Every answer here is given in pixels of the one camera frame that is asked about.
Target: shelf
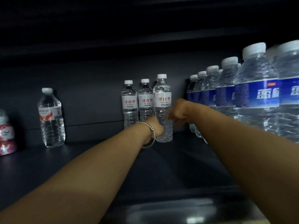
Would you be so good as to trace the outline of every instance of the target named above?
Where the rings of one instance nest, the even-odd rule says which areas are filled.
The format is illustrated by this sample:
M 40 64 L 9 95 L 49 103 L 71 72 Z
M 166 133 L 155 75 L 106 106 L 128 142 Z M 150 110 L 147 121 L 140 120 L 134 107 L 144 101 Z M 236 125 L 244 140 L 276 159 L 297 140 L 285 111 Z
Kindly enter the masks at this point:
M 0 190 L 5 192 L 0 210 L 97 143 L 69 143 L 53 149 L 31 147 L 0 157 Z M 179 132 L 171 142 L 156 142 L 140 151 L 112 207 L 231 192 L 239 193 L 238 186 L 212 149 L 194 134 Z

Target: blue label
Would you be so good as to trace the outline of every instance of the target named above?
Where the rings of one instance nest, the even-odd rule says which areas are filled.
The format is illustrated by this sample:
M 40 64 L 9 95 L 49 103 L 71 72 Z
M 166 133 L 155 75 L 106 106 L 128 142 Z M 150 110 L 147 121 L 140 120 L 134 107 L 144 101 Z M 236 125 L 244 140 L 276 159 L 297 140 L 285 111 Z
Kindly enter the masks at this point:
M 194 92 L 194 102 L 198 103 L 198 104 L 202 103 L 202 97 L 201 97 L 201 92 L 200 91 Z
M 299 77 L 280 80 L 279 98 L 281 105 L 299 104 Z
M 235 85 L 236 107 L 268 108 L 279 106 L 279 80 L 258 80 Z
M 235 106 L 235 86 L 216 88 L 216 106 Z
M 187 100 L 194 102 L 194 92 L 187 93 Z
M 214 90 L 203 90 L 202 91 L 202 104 L 206 106 L 216 106 L 216 91 Z

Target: forearm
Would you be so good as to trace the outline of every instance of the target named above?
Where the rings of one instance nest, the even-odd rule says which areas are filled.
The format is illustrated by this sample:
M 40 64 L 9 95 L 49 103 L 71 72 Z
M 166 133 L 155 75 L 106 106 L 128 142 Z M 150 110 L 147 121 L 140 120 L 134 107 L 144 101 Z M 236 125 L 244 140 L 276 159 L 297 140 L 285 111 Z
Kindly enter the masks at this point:
M 189 117 L 272 223 L 298 217 L 299 147 L 291 141 L 190 103 Z
M 0 220 L 5 223 L 98 223 L 150 136 L 146 124 L 136 124 L 92 147 L 2 211 Z

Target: silver bracelet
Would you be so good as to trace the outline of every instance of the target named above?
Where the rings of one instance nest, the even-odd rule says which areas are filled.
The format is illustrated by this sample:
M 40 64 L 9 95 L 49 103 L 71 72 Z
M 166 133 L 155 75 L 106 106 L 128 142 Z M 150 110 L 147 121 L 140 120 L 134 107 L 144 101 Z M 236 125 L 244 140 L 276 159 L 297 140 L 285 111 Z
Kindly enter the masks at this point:
M 144 124 L 146 124 L 146 125 L 148 125 L 149 127 L 150 127 L 150 130 L 151 130 L 151 132 L 152 132 L 152 136 L 154 136 L 154 138 L 153 138 L 153 140 L 152 140 L 152 143 L 150 144 L 150 145 L 147 145 L 147 146 L 142 146 L 141 148 L 149 148 L 149 147 L 151 147 L 154 143 L 155 143 L 155 139 L 156 139 L 156 135 L 155 135 L 155 129 L 152 127 L 152 125 L 151 124 L 149 124 L 149 123 L 146 123 L 146 122 L 137 122 L 137 123 L 144 123 Z

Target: hand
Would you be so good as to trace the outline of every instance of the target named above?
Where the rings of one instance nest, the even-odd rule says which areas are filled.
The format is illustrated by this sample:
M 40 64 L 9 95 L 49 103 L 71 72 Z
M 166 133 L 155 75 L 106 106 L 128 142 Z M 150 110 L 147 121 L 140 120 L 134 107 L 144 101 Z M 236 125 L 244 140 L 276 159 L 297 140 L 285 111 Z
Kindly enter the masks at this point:
M 175 124 L 183 124 L 184 122 L 189 124 L 193 123 L 191 119 L 186 116 L 189 104 L 190 101 L 186 101 L 182 98 L 177 99 L 167 118 L 173 120 Z
M 157 117 L 152 116 L 152 117 L 150 117 L 150 118 L 144 120 L 144 122 L 146 122 L 146 123 L 152 125 L 152 127 L 153 127 L 154 130 L 155 130 L 156 138 L 163 135 L 163 133 L 164 133 L 164 129 L 163 129 L 163 126 L 159 123 Z M 151 138 L 152 138 L 152 136 L 150 136 L 149 138 L 147 138 L 144 144 L 149 143 L 150 140 L 151 140 Z

